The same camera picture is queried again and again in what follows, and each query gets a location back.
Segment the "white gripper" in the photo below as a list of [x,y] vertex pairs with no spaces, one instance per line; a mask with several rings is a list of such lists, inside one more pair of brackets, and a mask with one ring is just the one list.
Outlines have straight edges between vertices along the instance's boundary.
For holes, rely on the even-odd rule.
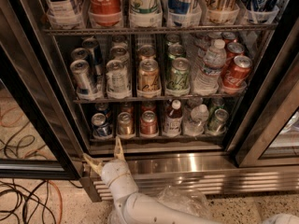
[[118,136],[115,139],[114,147],[114,158],[116,160],[109,161],[104,165],[101,159],[94,159],[86,153],[83,154],[83,158],[101,176],[102,181],[108,187],[117,179],[131,175],[124,158],[121,139]]

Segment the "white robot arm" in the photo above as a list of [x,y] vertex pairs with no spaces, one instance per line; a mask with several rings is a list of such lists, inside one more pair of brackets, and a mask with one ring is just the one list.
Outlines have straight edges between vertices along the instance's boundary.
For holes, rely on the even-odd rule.
[[119,137],[116,138],[114,158],[111,161],[103,162],[87,153],[83,154],[83,158],[110,190],[121,224],[220,224],[173,209],[141,193],[124,157]]

